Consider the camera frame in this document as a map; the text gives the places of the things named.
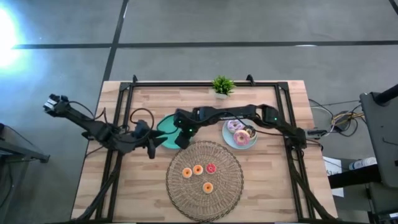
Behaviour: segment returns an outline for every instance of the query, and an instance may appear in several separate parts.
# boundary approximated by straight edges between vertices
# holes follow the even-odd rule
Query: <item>wooden table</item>
[[[297,126],[303,129],[313,128],[312,112],[304,82],[288,81],[288,83]],[[105,82],[99,99],[97,115],[105,107],[110,121],[115,112],[119,84],[120,82]],[[216,100],[213,91],[208,87],[135,87],[131,111],[140,107],[147,108],[153,112],[157,124],[165,115],[172,114],[176,108],[191,110],[197,106],[223,108],[248,104],[267,104],[277,108],[275,91],[268,87],[238,87],[227,100]],[[124,108],[121,111],[120,124],[124,116]],[[150,124],[150,116],[145,111],[138,111],[134,119],[145,119]],[[223,141],[222,124],[219,122],[216,125],[201,128],[194,137],[196,141],[214,141],[232,150],[244,172],[244,190],[238,206],[230,214],[217,221],[297,221],[282,137],[261,134],[255,146],[249,150],[238,151],[231,149]],[[97,142],[91,142],[88,152],[99,146]],[[137,148],[124,156],[114,222],[191,221],[174,208],[165,188],[166,170],[175,153],[176,150],[160,146],[156,150],[155,159],[152,160],[148,158],[146,149],[142,148]],[[73,218],[82,214],[98,193],[105,157],[106,150],[102,149],[85,160],[72,212]],[[326,210],[337,217],[320,148],[308,146],[304,158],[311,190]],[[307,214],[302,192],[300,192],[300,198],[304,214]],[[108,207],[108,200],[109,198],[106,198],[105,208]]]

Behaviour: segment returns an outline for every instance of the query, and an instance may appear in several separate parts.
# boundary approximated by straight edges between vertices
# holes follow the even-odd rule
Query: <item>plate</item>
[[[158,126],[159,131],[164,131],[166,133],[171,133],[175,131],[177,128],[174,126],[174,117],[167,115],[165,116],[160,122],[160,125]],[[174,143],[175,139],[178,137],[180,134],[181,129],[179,128],[175,133],[173,134],[164,134],[161,137],[167,137],[167,140],[162,143],[162,146],[169,148],[169,149],[180,149],[180,146],[176,145]]]
[[[253,122],[253,121],[251,121],[251,120],[249,120],[249,119],[242,119],[242,121],[243,121],[245,124],[251,125],[251,126],[254,127],[254,122]],[[228,128],[227,128],[227,121],[224,122],[222,132],[223,132],[224,141],[225,141],[229,146],[231,146],[231,147],[234,148],[234,149],[248,149],[248,148],[252,147],[252,146],[256,143],[256,141],[257,141],[257,135],[256,135],[256,137],[255,137],[253,140],[251,140],[251,141],[249,142],[249,144],[247,144],[247,145],[245,145],[245,146],[239,146],[239,145],[237,145],[237,144],[235,143],[235,141],[234,141],[234,134],[232,134],[232,133],[228,130]]]

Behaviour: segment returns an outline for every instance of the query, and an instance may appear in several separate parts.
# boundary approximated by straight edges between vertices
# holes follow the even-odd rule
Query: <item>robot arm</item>
[[[101,145],[110,150],[118,150],[123,154],[129,153],[137,147],[146,147],[149,159],[155,157],[155,149],[167,138],[158,138],[162,131],[152,131],[148,124],[139,120],[135,130],[123,133],[120,127],[102,121],[95,121],[78,110],[72,108],[66,96],[51,94],[44,104],[44,111],[53,117],[66,118],[79,125],[84,130],[84,137],[93,136]]]
[[[262,128],[275,128],[286,135],[295,147],[307,147],[305,131],[291,126],[285,122],[279,112],[268,105],[247,105],[235,108],[216,109],[210,106],[194,108],[192,112],[177,109],[174,115],[174,125],[181,128],[175,143],[182,149],[189,145],[189,139],[194,136],[199,128],[229,119],[250,119]]]

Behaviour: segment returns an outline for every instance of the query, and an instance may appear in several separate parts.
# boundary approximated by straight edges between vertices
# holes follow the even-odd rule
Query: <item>toy donut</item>
[[[244,130],[236,131],[234,134],[234,141],[239,146],[245,146],[250,142],[250,135]]]
[[[226,126],[228,131],[230,131],[232,134],[237,130],[242,130],[244,128],[244,125],[239,120],[229,120],[227,121]]]
[[[206,166],[206,172],[208,174],[214,174],[216,172],[216,170],[217,170],[217,167],[214,164],[208,164]]]
[[[207,182],[203,184],[203,191],[206,194],[210,194],[213,191],[213,184]]]
[[[184,168],[184,169],[182,170],[182,176],[183,176],[184,178],[190,178],[190,177],[192,176],[192,170],[191,170],[191,168]]]
[[[201,165],[196,165],[193,167],[193,173],[195,175],[200,175],[203,173],[203,167]]]
[[[250,135],[250,140],[253,140],[256,137],[257,132],[253,126],[247,125],[243,129]]]

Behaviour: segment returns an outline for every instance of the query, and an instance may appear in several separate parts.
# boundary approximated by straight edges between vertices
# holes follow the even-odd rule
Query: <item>woven placemat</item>
[[[216,166],[214,174],[206,172],[206,165]],[[182,170],[201,165],[202,175],[183,178]],[[210,194],[203,184],[213,184]],[[243,172],[235,156],[224,146],[211,141],[198,141],[180,150],[172,159],[166,173],[166,188],[175,206],[186,217],[198,222],[210,222],[228,214],[242,194]]]

